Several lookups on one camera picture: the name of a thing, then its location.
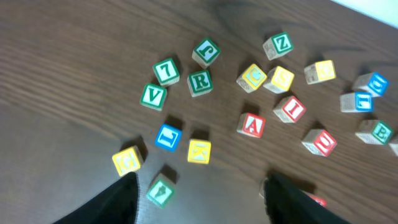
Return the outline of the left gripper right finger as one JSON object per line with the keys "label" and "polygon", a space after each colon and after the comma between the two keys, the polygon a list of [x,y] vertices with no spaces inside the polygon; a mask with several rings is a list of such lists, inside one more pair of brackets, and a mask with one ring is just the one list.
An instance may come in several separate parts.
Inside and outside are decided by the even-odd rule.
{"label": "left gripper right finger", "polygon": [[283,175],[263,181],[265,211],[273,224],[349,224],[298,189]]}

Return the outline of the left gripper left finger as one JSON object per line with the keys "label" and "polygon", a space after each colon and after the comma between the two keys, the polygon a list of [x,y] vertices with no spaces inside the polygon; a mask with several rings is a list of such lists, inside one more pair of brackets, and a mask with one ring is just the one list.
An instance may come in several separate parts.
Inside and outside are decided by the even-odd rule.
{"label": "left gripper left finger", "polygon": [[80,208],[57,220],[69,224],[135,224],[139,202],[137,174],[130,172]]}

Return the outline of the red U block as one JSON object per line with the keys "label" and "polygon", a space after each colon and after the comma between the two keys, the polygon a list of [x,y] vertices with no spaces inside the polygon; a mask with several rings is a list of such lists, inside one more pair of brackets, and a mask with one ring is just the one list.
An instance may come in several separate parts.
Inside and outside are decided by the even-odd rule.
{"label": "red U block", "polygon": [[307,195],[308,195],[311,199],[313,199],[314,201],[316,201],[316,203],[320,204],[322,207],[326,207],[326,206],[327,206],[326,200],[324,200],[324,199],[322,199],[322,198],[320,198],[320,197],[317,197],[317,196],[314,195],[314,194],[307,193]]}
{"label": "red U block", "polygon": [[337,141],[325,129],[311,129],[302,140],[302,144],[312,154],[328,157],[337,146]]}

